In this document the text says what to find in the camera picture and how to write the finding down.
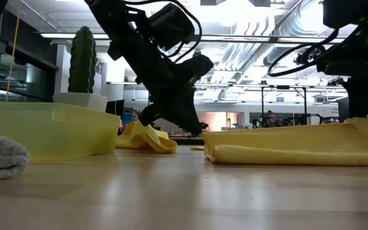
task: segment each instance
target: white pot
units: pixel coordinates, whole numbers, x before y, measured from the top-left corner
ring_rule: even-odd
[[[91,93],[56,93],[54,102],[78,105],[99,112],[106,111],[107,97]]]

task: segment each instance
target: desk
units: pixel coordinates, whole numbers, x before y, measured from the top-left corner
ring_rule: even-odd
[[[0,181],[0,230],[368,229],[368,168],[212,165],[117,149]]]

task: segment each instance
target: potted cactus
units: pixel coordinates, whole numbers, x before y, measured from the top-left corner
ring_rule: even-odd
[[[104,112],[107,98],[93,94],[96,67],[96,43],[86,26],[82,27],[72,42],[67,93],[57,93],[54,101],[83,106]]]

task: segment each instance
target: folded yellow towel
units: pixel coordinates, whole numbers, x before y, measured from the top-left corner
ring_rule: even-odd
[[[158,153],[175,153],[177,143],[169,139],[166,132],[143,126],[140,121],[131,122],[120,136],[116,138],[116,148],[137,150],[153,149]]]
[[[218,164],[368,166],[368,119],[341,124],[203,133]]]

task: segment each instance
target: black cable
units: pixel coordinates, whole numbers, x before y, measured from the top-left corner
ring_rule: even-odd
[[[328,49],[328,50],[326,50],[326,52],[324,53],[324,54],[322,54],[320,57],[318,57],[318,58],[316,58],[315,60],[313,60],[313,61],[311,61],[310,63],[307,63],[307,64],[305,64],[305,65],[303,65],[303,66],[299,66],[299,67],[296,67],[296,68],[293,68],[293,69],[291,69],[291,70],[286,70],[286,71],[283,71],[283,72],[279,72],[279,73],[272,73],[272,69],[273,69],[273,67],[282,59],[282,58],[284,58],[286,55],[288,55],[288,54],[290,54],[291,52],[293,52],[293,51],[296,51],[296,50],[298,50],[298,49],[301,49],[302,47],[306,47],[306,46],[308,46],[308,45],[318,45],[318,43],[315,43],[315,44],[313,44],[313,43],[308,43],[308,44],[302,44],[302,45],[298,45],[297,47],[295,47],[295,48],[292,48],[291,50],[288,50],[288,51],[286,51],[283,55],[281,55],[281,56],[279,56],[272,64],[271,64],[271,66],[269,66],[269,69],[268,69],[268,76],[270,76],[270,77],[279,77],[279,76],[283,76],[283,75],[287,75],[287,74],[291,74],[291,73],[296,73],[296,72],[298,72],[298,71],[300,71],[300,70],[304,70],[304,69],[306,69],[306,68],[308,68],[308,67],[311,67],[311,66],[314,66],[314,65],[316,65],[317,64],[317,62],[321,59],[321,58],[323,58],[323,57],[325,57],[327,54],[329,54],[329,53],[331,53],[333,50],[335,50],[335,49],[337,49],[337,48],[340,48],[340,47],[342,47],[342,46],[344,46],[344,45],[346,45],[347,43],[348,43],[348,41],[350,41],[351,40],[351,38],[352,37],[354,37],[354,36],[356,36],[357,35],[357,33],[358,32],[360,32],[360,30],[361,29],[363,29],[363,25],[359,25],[359,26],[357,26],[356,27],[356,29],[353,31],[353,32],[351,32],[351,34],[346,38],[346,39],[344,39],[343,40],[343,42],[341,42],[341,43],[339,43],[339,44],[337,44],[337,45],[334,45],[333,47],[331,47],[330,49]]]
[[[201,27],[201,23],[200,21],[192,14],[190,13],[179,1],[177,0],[145,0],[145,1],[139,1],[139,2],[131,2],[131,1],[123,1],[125,4],[129,4],[132,6],[140,6],[140,5],[144,5],[144,4],[150,4],[150,3],[159,3],[159,2],[171,2],[176,4],[177,6],[179,6],[198,26],[198,30],[199,30],[199,36],[197,41],[195,41],[195,44],[188,49],[184,54],[182,54],[180,57],[178,57],[174,62],[177,63],[179,60],[181,60],[182,58],[184,58],[187,54],[189,54],[191,51],[193,51],[198,44],[201,42],[201,37],[203,35],[203,29]]]
[[[283,53],[282,55],[280,55],[270,66],[269,66],[269,69],[268,69],[268,76],[270,77],[280,77],[280,76],[283,76],[283,75],[287,75],[287,74],[291,74],[291,73],[296,73],[300,70],[304,70],[308,67],[311,67],[311,66],[314,66],[316,63],[317,63],[317,59],[311,61],[310,63],[307,63],[307,64],[304,64],[302,66],[299,66],[299,67],[296,67],[296,68],[293,68],[293,69],[290,69],[290,70],[285,70],[283,72],[279,72],[279,73],[272,73],[272,69],[273,67],[275,67],[275,65],[278,64],[278,62],[280,60],[282,60],[284,57],[286,57],[288,54],[298,50],[298,49],[301,49],[303,47],[308,47],[310,46],[309,50],[310,51],[313,51],[314,49],[324,45],[324,44],[327,44],[329,42],[331,42],[332,40],[334,40],[335,38],[337,38],[337,35],[339,34],[339,30],[338,29],[335,29],[326,39],[324,39],[322,42],[319,42],[319,43],[307,43],[307,44],[301,44],[301,45],[298,45],[296,46],[295,48],[292,48],[292,49],[289,49],[288,51],[286,51],[285,53]]]
[[[181,42],[181,44],[178,46],[178,48],[176,49],[176,51],[174,51],[172,54],[170,55],[167,55],[167,57],[171,58],[171,57],[174,57],[175,55],[179,54],[181,49],[183,48],[184,46],[184,42]]]

